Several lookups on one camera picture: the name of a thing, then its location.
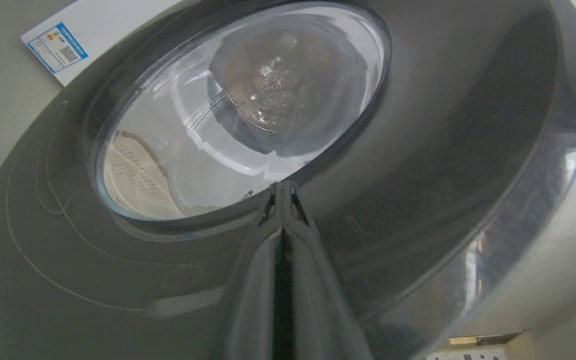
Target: washing machine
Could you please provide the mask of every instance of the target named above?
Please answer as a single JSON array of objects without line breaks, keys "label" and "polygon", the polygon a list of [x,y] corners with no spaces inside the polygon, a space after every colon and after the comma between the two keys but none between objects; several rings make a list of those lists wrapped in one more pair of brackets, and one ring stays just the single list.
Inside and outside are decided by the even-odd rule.
[{"label": "washing machine", "polygon": [[576,175],[558,0],[202,0],[0,168],[0,360],[410,359]]}]

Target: qr code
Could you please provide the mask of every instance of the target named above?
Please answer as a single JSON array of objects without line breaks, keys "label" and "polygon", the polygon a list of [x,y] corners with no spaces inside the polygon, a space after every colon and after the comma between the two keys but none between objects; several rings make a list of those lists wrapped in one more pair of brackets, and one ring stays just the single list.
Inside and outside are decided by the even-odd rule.
[{"label": "qr code", "polygon": [[78,57],[75,52],[73,51],[73,48],[71,48],[70,46],[68,47],[64,47],[61,50],[61,54],[66,58],[66,60],[68,60],[68,62],[72,63],[77,61],[80,57]]}]

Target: porthole window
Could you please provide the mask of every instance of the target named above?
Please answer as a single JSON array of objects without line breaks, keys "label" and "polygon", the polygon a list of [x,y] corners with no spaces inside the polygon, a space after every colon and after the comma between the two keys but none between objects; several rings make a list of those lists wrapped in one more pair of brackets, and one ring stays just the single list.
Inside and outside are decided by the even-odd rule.
[{"label": "porthole window", "polygon": [[357,121],[389,47],[372,13],[338,2],[271,7],[178,46],[100,146],[103,200],[133,219],[173,220],[263,191]]}]

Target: metal surface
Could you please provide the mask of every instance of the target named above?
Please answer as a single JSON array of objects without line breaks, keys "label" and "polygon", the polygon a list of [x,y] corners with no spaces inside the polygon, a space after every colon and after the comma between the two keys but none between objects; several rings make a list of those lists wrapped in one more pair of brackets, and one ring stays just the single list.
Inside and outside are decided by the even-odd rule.
[{"label": "metal surface", "polygon": [[[99,200],[90,158],[150,64],[254,8],[222,4],[106,54],[2,166],[0,359],[210,357],[264,193],[179,221],[126,219]],[[574,178],[576,13],[537,0],[365,5],[393,41],[381,101],[292,180],[372,356],[406,359],[491,294]]]}]

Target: sticker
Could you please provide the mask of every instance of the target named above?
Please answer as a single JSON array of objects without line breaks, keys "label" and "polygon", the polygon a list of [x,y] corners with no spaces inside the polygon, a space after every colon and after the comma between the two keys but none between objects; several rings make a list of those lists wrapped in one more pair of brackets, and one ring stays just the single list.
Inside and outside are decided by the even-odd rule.
[{"label": "sticker", "polygon": [[53,74],[88,57],[62,22],[26,45]]}]

